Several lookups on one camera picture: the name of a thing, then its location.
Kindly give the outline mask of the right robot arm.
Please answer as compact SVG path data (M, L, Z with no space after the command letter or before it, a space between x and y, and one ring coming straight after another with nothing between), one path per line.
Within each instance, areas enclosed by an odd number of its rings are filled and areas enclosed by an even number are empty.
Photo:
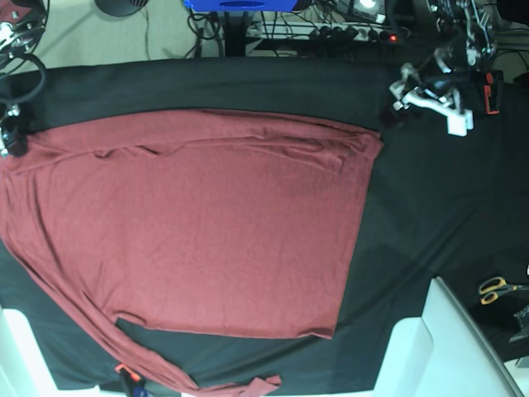
M17 122L21 105L33 99L44 87L47 70L35 55L45 33L50 15L49 1L1 2L1 82L4 84L21 66L32 64L39 80L27 93L1 96L1 157L26 154L26 138L19 132Z

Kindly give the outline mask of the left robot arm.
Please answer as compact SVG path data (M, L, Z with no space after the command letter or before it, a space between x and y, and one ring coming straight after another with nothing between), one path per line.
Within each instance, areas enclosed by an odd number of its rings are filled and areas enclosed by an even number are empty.
M489 14L473 1L415 1L423 35L412 41L396 20L396 6L395 1L386 5L396 37L426 58L401 66L399 78L388 88L382 124L396 127L421 108L442 115L452 136L466 136L474 127L475 112L499 114L503 74L492 68L497 45Z

